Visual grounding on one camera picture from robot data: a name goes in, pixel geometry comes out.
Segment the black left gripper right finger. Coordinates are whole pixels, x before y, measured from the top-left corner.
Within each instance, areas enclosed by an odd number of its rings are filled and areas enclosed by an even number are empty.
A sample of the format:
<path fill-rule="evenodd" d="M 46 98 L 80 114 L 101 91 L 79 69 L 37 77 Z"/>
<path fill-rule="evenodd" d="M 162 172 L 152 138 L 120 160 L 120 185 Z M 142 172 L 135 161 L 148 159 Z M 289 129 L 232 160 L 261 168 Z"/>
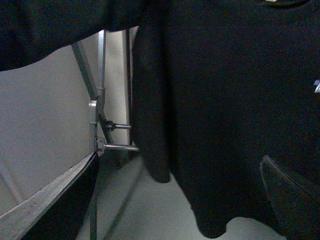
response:
<path fill-rule="evenodd" d="M 320 186 L 265 155 L 260 175 L 288 240 L 320 238 Z"/>

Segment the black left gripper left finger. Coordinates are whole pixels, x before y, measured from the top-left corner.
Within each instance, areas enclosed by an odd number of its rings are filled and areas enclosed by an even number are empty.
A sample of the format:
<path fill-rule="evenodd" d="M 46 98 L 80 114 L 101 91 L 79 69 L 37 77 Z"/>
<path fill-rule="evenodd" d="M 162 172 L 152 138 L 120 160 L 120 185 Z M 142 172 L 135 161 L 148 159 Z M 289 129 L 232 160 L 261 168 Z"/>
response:
<path fill-rule="evenodd" d="M 0 217 L 2 240 L 75 240 L 86 216 L 97 239 L 98 154 L 92 152 Z"/>

